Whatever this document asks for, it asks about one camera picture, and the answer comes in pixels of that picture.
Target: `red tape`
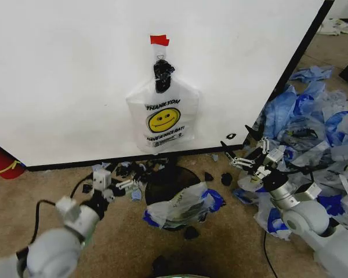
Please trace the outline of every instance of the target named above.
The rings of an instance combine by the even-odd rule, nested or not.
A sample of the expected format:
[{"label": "red tape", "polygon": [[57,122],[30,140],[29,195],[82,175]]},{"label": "red tape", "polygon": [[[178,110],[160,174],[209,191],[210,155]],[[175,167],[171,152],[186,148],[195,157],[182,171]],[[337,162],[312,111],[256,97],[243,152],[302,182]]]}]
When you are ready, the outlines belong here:
[{"label": "red tape", "polygon": [[151,37],[151,44],[155,45],[169,45],[169,39],[166,38],[166,35],[160,35],[160,36],[150,36]]}]

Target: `smiley face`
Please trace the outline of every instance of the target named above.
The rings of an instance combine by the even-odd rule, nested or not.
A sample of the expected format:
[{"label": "smiley face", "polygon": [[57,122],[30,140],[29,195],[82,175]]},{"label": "smiley face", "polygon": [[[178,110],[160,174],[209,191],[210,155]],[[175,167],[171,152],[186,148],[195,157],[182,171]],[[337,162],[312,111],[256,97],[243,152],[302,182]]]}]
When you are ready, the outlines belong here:
[{"label": "smiley face", "polygon": [[180,112],[176,108],[167,108],[151,115],[147,119],[148,128],[154,132],[163,132],[173,127],[180,119]]}]

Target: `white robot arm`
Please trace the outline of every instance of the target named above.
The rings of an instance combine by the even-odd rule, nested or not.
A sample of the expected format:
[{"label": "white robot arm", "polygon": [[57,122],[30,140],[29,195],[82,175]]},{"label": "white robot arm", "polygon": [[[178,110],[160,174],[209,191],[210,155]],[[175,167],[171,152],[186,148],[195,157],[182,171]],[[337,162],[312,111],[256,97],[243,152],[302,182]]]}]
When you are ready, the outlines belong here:
[{"label": "white robot arm", "polygon": [[64,227],[40,235],[33,244],[0,259],[0,278],[66,278],[76,269],[81,250],[114,200],[111,172],[93,173],[93,196],[79,206],[63,197],[56,203]]},{"label": "white robot arm", "polygon": [[279,209],[285,225],[299,235],[315,252],[315,260],[331,277],[348,278],[348,229],[331,219],[316,201],[321,189],[315,182],[295,191],[288,177],[276,169],[284,156],[284,147],[269,151],[267,138],[246,158],[237,158],[232,151],[226,155],[231,165],[244,169],[263,181],[271,202]]}]

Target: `floor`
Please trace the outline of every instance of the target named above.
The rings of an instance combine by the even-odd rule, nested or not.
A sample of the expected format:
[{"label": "floor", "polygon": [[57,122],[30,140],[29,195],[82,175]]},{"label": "floor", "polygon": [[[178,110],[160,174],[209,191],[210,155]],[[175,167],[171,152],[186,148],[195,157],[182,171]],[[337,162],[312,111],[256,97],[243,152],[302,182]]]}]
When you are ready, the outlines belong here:
[{"label": "floor", "polygon": [[[338,73],[348,64],[348,35],[316,35],[298,68],[310,65],[335,66],[327,80],[328,90],[341,89],[348,95],[348,84]],[[298,90],[303,85],[297,84]],[[200,236],[186,241],[183,231],[161,231],[142,220],[144,201],[132,202],[128,196],[118,198],[98,224],[93,240],[83,251],[74,277],[149,277],[151,263],[164,255],[177,273],[209,277],[272,278],[262,250],[263,231],[254,221],[254,206],[241,204],[231,195],[238,171],[229,166],[220,153],[219,161],[210,156],[194,155],[179,159],[179,165],[204,180],[204,171],[214,176],[208,186],[217,190],[227,205],[196,224]],[[34,228],[35,204],[40,199],[59,200],[69,195],[74,185],[91,172],[91,167],[26,172],[19,178],[0,179],[0,257],[13,254],[30,241]],[[220,182],[222,173],[233,175],[230,187]],[[77,192],[78,201],[88,195]],[[39,232],[61,226],[53,207],[41,208]],[[313,261],[313,252],[299,237],[290,242],[267,237],[267,252],[279,277],[326,277]]]}]

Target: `white wall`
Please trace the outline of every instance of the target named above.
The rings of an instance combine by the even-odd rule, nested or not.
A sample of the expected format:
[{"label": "white wall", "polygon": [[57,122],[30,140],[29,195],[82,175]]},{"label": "white wall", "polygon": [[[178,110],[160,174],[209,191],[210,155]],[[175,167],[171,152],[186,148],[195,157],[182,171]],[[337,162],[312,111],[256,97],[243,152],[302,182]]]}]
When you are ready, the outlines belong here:
[{"label": "white wall", "polygon": [[196,139],[242,143],[323,0],[0,0],[0,146],[28,166],[144,154],[125,97],[167,34],[202,92]]},{"label": "white wall", "polygon": [[348,19],[348,0],[335,0],[327,18]]}]

